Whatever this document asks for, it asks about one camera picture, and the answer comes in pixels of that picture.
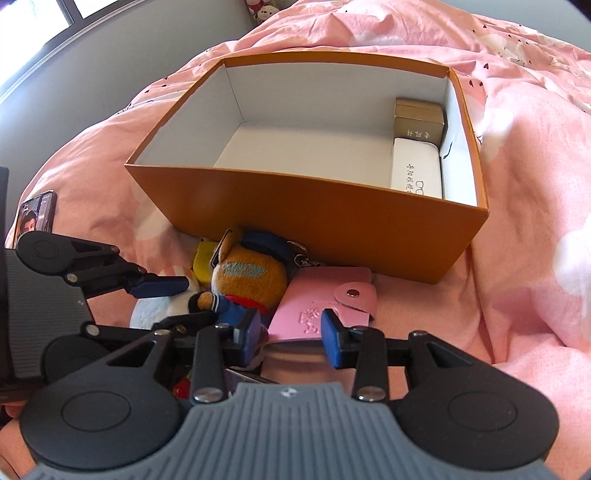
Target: smartphone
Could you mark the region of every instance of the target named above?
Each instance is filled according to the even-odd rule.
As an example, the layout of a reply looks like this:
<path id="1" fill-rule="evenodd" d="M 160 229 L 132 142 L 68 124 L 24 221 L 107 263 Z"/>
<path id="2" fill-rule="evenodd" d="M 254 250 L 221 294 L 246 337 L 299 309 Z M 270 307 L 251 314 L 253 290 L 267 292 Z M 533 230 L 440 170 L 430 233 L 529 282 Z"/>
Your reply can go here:
<path id="1" fill-rule="evenodd" d="M 17 228 L 12 247 L 15 248 L 22 234 L 33 230 L 51 232 L 56 214 L 57 195 L 53 190 L 44 192 L 23 202 L 18 208 Z"/>

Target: bed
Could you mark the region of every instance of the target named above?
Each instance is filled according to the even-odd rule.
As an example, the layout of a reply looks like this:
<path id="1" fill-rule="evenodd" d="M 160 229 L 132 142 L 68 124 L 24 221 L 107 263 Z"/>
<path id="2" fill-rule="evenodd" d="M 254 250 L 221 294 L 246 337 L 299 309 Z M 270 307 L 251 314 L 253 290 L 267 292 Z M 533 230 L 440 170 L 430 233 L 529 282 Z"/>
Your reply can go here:
<path id="1" fill-rule="evenodd" d="M 538 388 L 561 421 L 547 464 L 560 478 L 580 478 L 591 467 L 591 54 L 580 48 L 437 0 L 300 0 L 82 132 L 48 160 L 21 200 L 53 189 L 55 233 L 116 244 L 150 271 L 190 274 L 198 239 L 171 227 L 124 163 L 220 57 L 294 48 L 412 57 L 457 71 L 490 218 L 435 286 L 375 275 L 376 326 L 395 337 L 429 330 Z M 90 303 L 98 323 L 129 324 L 134 300 L 125 293 Z M 265 368 L 284 382 L 350 382 L 347 372 L 325 365 Z M 402 371 L 393 369 L 390 380 L 391 395 L 403 395 Z M 18 406 L 7 410 L 18 416 Z M 21 476 L 32 467 L 18 420 L 0 432 L 0 455 Z"/>

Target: embossed logo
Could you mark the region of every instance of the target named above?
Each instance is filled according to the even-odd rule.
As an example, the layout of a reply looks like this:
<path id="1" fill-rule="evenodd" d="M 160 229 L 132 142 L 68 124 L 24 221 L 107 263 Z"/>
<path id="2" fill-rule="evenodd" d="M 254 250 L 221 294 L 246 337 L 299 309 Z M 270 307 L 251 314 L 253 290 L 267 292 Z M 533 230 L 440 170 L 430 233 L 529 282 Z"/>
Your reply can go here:
<path id="1" fill-rule="evenodd" d="M 304 310 L 300 313 L 299 322 L 304 326 L 304 333 L 306 335 L 316 335 L 320 333 L 320 316 L 324 309 L 333 309 L 337 316 L 340 317 L 339 311 L 336 308 L 338 304 L 324 304 L 322 307 L 313 307 Z"/>
<path id="2" fill-rule="evenodd" d="M 280 390 L 279 393 L 285 398 L 293 398 L 298 392 L 294 387 L 285 387 L 283 390 Z"/>

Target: stuffed animal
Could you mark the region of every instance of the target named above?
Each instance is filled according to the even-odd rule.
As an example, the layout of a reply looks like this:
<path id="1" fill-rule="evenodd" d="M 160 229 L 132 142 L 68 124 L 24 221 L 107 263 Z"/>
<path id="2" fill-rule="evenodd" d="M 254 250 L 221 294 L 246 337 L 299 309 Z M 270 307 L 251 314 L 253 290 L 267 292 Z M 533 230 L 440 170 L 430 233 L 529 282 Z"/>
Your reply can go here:
<path id="1" fill-rule="evenodd" d="M 246 4 L 248 5 L 248 9 L 253 18 L 256 18 L 258 11 L 265 6 L 265 3 L 262 0 L 246 0 Z"/>
<path id="2" fill-rule="evenodd" d="M 280 236 L 252 231 L 241 238 L 228 230 L 213 259 L 212 291 L 194 295 L 189 311 L 211 310 L 218 314 L 218 323 L 235 325 L 254 307 L 268 326 L 287 289 L 293 260 L 289 244 Z"/>
<path id="3" fill-rule="evenodd" d="M 277 7 L 269 5 L 268 1 L 269 0 L 267 0 L 267 2 L 264 0 L 246 0 L 252 17 L 259 25 L 279 11 Z"/>
<path id="4" fill-rule="evenodd" d="M 271 18 L 272 15 L 275 15 L 278 11 L 279 9 L 273 5 L 265 5 L 256 13 L 256 19 L 260 23 L 263 23 L 265 20 Z"/>

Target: small beige box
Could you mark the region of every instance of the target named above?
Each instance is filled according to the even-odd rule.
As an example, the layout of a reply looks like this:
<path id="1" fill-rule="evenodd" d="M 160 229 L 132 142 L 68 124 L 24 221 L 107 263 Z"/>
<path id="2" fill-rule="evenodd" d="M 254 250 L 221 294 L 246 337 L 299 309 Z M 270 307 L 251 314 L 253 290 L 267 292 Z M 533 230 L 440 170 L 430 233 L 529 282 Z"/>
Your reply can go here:
<path id="1" fill-rule="evenodd" d="M 409 138 L 441 146 L 443 138 L 443 109 L 438 103 L 396 98 L 394 109 L 394 138 Z"/>

